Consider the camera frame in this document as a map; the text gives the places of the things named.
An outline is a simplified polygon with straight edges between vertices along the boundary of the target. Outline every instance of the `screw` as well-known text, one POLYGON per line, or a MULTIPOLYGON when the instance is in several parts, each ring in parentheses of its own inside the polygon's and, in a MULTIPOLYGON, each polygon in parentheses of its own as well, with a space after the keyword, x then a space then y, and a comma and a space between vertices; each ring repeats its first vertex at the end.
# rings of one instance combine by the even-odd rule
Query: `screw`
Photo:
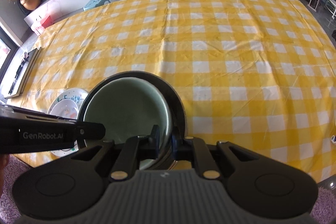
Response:
POLYGON ((203 177, 206 179, 217 179, 221 174, 215 170, 208 170, 203 173, 203 177))
POLYGON ((115 180, 123 180, 128 177, 128 174, 124 171, 114 171, 111 173, 111 178, 115 180))

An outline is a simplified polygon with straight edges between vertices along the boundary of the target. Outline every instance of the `teal stool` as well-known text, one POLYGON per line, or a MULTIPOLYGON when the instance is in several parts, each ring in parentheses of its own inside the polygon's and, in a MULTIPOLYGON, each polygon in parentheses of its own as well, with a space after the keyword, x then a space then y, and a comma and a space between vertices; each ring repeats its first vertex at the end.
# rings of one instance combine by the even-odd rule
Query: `teal stool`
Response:
POLYGON ((85 6, 84 11, 103 6, 105 2, 111 3, 110 0, 90 0, 85 6))

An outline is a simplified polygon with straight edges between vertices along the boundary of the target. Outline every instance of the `table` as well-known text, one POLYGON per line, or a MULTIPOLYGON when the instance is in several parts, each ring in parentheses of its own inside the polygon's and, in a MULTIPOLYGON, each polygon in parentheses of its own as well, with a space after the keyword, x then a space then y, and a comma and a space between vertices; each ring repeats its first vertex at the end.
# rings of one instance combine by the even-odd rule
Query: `table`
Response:
MULTIPOLYGON (((62 91, 144 70, 169 82, 188 134, 229 140, 308 172, 336 172, 336 50, 298 0, 121 0, 47 28, 10 104, 47 111, 62 91)), ((23 158, 33 166, 50 153, 23 158)))

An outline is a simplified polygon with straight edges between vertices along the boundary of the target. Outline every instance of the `white plate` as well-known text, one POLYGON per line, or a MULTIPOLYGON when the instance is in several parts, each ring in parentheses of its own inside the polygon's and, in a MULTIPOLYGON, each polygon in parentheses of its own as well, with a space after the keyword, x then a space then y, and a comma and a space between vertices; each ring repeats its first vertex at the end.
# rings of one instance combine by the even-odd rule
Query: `white plate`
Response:
POLYGON ((64 157, 64 156, 70 155, 72 153, 75 153, 77 151, 78 151, 78 145, 77 145, 77 141, 75 141, 75 146, 73 148, 54 150, 54 151, 50 151, 50 152, 53 153, 57 157, 64 157))
POLYGON ((68 89, 65 92, 63 92, 61 95, 59 95, 55 101, 51 104, 51 106, 48 109, 47 114, 50 114, 51 110, 54 108, 54 106, 60 102, 63 99, 71 99, 73 100, 78 107, 78 110, 80 110, 84 99, 87 97, 88 93, 84 89, 79 89, 79 88, 73 88, 73 89, 68 89))
POLYGON ((77 119, 78 106, 71 99, 63 99, 59 101, 50 111, 50 115, 55 115, 68 119, 77 119))
MULTIPOLYGON (((78 112, 79 111, 76 102, 71 99, 63 99, 53 107, 50 114, 63 118, 77 119, 78 112)), ((76 151, 78 151, 77 141, 75 142, 75 146, 73 148, 54 150, 51 151, 51 153, 57 157, 64 157, 76 151)))

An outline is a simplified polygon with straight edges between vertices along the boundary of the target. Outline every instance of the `green bowl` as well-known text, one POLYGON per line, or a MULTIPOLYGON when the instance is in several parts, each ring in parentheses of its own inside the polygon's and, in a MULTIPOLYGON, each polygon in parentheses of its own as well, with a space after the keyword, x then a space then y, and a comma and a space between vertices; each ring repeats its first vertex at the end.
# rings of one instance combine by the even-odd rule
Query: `green bowl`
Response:
MULTIPOLYGON (((160 91, 146 80, 125 77, 103 86, 90 100, 85 122, 105 126, 103 140, 125 143, 133 136, 149 135, 153 125, 160 127, 160 147, 168 142, 172 119, 168 104, 160 91)), ((87 146, 97 141, 85 140, 87 146)), ((149 168, 154 160, 144 160, 140 169, 149 168)))

